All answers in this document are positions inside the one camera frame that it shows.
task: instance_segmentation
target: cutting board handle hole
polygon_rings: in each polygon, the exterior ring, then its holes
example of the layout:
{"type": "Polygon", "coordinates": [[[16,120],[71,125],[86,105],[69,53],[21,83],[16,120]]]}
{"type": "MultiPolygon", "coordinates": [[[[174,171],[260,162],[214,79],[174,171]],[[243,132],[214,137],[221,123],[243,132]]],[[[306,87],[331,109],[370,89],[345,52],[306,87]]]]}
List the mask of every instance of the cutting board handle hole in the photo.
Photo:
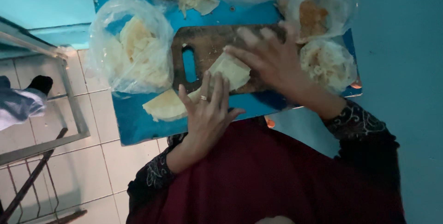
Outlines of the cutting board handle hole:
{"type": "Polygon", "coordinates": [[[197,80],[197,74],[195,72],[194,49],[190,46],[183,47],[182,58],[186,80],[189,83],[195,82],[197,80]]]}

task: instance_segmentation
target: woman's left hand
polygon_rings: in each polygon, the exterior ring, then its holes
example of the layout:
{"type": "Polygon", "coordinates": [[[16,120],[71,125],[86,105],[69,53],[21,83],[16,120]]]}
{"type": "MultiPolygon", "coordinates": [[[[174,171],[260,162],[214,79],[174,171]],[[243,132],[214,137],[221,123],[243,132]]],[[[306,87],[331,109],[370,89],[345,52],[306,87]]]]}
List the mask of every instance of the woman's left hand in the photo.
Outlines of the woman's left hand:
{"type": "Polygon", "coordinates": [[[174,173],[179,173],[200,159],[204,158],[216,145],[228,125],[245,110],[229,108],[229,80],[215,74],[215,85],[212,97],[210,93],[211,74],[206,71],[203,76],[200,95],[210,101],[199,99],[192,102],[183,85],[179,88],[179,97],[188,112],[188,135],[183,142],[167,155],[167,165],[174,173]]]}

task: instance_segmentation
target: finger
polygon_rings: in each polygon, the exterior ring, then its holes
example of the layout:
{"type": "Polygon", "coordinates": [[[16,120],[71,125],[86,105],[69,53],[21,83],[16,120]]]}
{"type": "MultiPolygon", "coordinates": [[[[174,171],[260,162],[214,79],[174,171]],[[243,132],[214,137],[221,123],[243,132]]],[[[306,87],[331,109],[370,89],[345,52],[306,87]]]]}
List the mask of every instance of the finger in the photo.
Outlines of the finger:
{"type": "Polygon", "coordinates": [[[215,74],[215,85],[214,85],[214,92],[212,93],[211,97],[211,103],[213,109],[219,109],[220,108],[220,102],[223,97],[223,78],[222,73],[217,72],[215,74]]]}
{"type": "Polygon", "coordinates": [[[228,112],[229,108],[229,80],[227,78],[224,79],[223,83],[224,89],[223,89],[223,99],[221,100],[221,107],[220,110],[223,112],[228,112]]]}
{"type": "Polygon", "coordinates": [[[281,42],[277,38],[277,35],[269,28],[260,29],[260,34],[263,36],[265,40],[268,41],[268,45],[272,47],[275,51],[279,51],[281,49],[281,42]]]}
{"type": "Polygon", "coordinates": [[[286,43],[296,43],[299,39],[299,32],[297,29],[287,21],[280,21],[278,23],[280,28],[286,31],[286,43]]]}
{"type": "MultiPolygon", "coordinates": [[[[208,98],[209,86],[211,82],[211,72],[207,70],[203,75],[202,86],[200,87],[200,96],[204,96],[208,98]]],[[[199,102],[208,103],[207,100],[200,99],[199,102]]]]}
{"type": "Polygon", "coordinates": [[[240,27],[237,29],[237,34],[245,41],[249,50],[262,57],[269,57],[272,55],[269,53],[268,44],[257,37],[252,31],[245,27],[240,27]]]}
{"type": "Polygon", "coordinates": [[[185,105],[188,114],[193,114],[195,111],[195,104],[192,102],[188,94],[186,94],[186,89],[184,85],[179,85],[179,98],[185,105]]]}
{"type": "Polygon", "coordinates": [[[237,29],[237,34],[243,39],[248,46],[248,48],[256,48],[260,43],[260,38],[258,38],[250,29],[245,27],[240,27],[237,29]]]}
{"type": "Polygon", "coordinates": [[[237,57],[239,60],[243,61],[248,67],[254,70],[260,71],[265,67],[264,61],[260,57],[241,48],[226,46],[224,48],[224,51],[227,54],[237,57]]]}
{"type": "Polygon", "coordinates": [[[228,123],[234,121],[234,119],[236,119],[240,114],[244,114],[246,113],[246,111],[244,109],[241,108],[234,108],[232,111],[230,111],[228,113],[228,117],[226,117],[226,120],[228,121],[228,123]]]}

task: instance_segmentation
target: hand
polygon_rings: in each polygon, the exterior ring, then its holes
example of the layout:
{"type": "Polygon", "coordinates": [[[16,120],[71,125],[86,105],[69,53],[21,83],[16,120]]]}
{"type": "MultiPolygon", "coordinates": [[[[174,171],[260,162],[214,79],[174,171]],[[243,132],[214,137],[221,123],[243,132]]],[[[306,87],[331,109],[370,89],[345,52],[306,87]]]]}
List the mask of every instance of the hand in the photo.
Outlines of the hand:
{"type": "Polygon", "coordinates": [[[237,32],[249,51],[226,46],[225,52],[257,70],[265,83],[291,101],[315,111],[322,119],[336,117],[345,107],[346,101],[311,81],[309,75],[301,69],[296,45],[298,31],[283,21],[279,25],[286,31],[285,43],[268,28],[260,30],[264,40],[247,28],[239,28],[237,32]]]}
{"type": "MultiPolygon", "coordinates": [[[[203,76],[200,95],[209,98],[211,73],[203,76]]],[[[228,125],[245,110],[229,108],[229,80],[215,74],[215,85],[210,102],[200,99],[192,102],[183,85],[179,87],[179,97],[188,112],[188,135],[167,155],[167,165],[174,173],[179,173],[204,158],[217,144],[228,125]]]]}
{"type": "Polygon", "coordinates": [[[225,52],[238,57],[250,68],[258,71],[262,80],[275,90],[298,100],[313,82],[300,66],[299,48],[295,42],[297,31],[284,22],[281,22],[280,26],[287,33],[285,43],[269,28],[260,30],[264,40],[247,28],[239,28],[237,32],[246,42],[249,51],[226,46],[225,52]]]}

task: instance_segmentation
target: blue wall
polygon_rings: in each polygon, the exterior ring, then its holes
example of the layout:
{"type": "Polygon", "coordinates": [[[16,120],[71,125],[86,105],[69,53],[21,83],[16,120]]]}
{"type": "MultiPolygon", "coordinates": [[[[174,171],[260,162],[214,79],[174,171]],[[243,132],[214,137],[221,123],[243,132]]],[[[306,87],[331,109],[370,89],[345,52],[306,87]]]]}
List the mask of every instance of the blue wall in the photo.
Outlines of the blue wall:
{"type": "Polygon", "coordinates": [[[25,29],[90,23],[93,0],[0,0],[0,16],[25,29]]]}
{"type": "MultiPolygon", "coordinates": [[[[360,2],[353,39],[363,96],[354,100],[384,120],[401,145],[407,222],[443,223],[443,0],[360,2]]],[[[313,118],[306,109],[274,117],[277,129],[332,156],[337,143],[313,118]]]]}

